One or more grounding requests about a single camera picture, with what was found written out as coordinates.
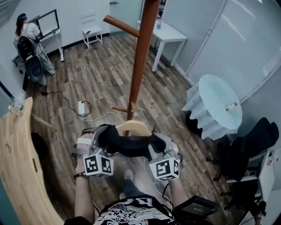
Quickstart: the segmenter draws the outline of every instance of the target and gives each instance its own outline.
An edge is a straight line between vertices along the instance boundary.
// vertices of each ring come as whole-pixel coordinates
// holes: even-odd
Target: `hand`
[[[92,139],[94,134],[84,134],[80,138],[87,138],[87,139]],[[85,144],[77,144],[78,149],[85,149],[89,150],[91,148],[90,145],[85,145]],[[85,171],[84,168],[84,161],[82,155],[77,155],[77,167],[76,167],[76,173],[82,173]]]

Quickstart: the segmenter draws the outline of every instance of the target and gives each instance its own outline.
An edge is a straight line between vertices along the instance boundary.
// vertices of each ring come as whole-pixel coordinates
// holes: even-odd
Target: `woman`
[[[40,38],[40,30],[38,26],[36,26],[34,23],[26,23],[27,17],[25,13],[22,13],[18,16],[17,18],[17,28],[16,32],[14,34],[14,45],[17,47],[18,44],[18,39],[21,35],[24,35],[26,37],[29,37],[33,40],[39,40]],[[39,46],[36,48],[36,54],[39,56],[39,59],[43,65],[43,67],[48,71],[51,76],[54,75],[54,67],[47,57],[47,54],[45,53],[42,45],[40,42],[36,43]],[[39,81],[39,83],[43,86],[46,85],[46,79],[45,76],[43,75],[42,79]]]

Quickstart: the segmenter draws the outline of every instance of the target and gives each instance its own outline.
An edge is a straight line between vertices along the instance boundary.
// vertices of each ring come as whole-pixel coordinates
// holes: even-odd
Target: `curved wooden panel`
[[[32,98],[26,99],[22,117],[9,112],[0,119],[1,180],[21,224],[62,225],[46,192],[31,139],[32,102]]]

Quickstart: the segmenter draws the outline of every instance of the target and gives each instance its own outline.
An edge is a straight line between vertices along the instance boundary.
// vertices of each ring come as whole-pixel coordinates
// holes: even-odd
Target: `power strip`
[[[78,112],[79,115],[84,116],[85,115],[85,105],[84,105],[84,101],[79,101],[78,102]]]

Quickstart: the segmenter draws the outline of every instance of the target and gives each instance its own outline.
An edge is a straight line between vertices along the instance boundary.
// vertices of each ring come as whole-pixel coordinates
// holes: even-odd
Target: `white chair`
[[[82,19],[82,25],[83,25],[83,35],[86,36],[86,40],[84,37],[84,43],[87,45],[88,49],[90,49],[90,44],[96,41],[100,41],[102,44],[102,29],[95,25],[96,21],[96,12],[95,11],[89,11],[82,13],[81,15]],[[89,37],[92,36],[93,34],[96,34],[96,40],[90,41],[89,42]]]

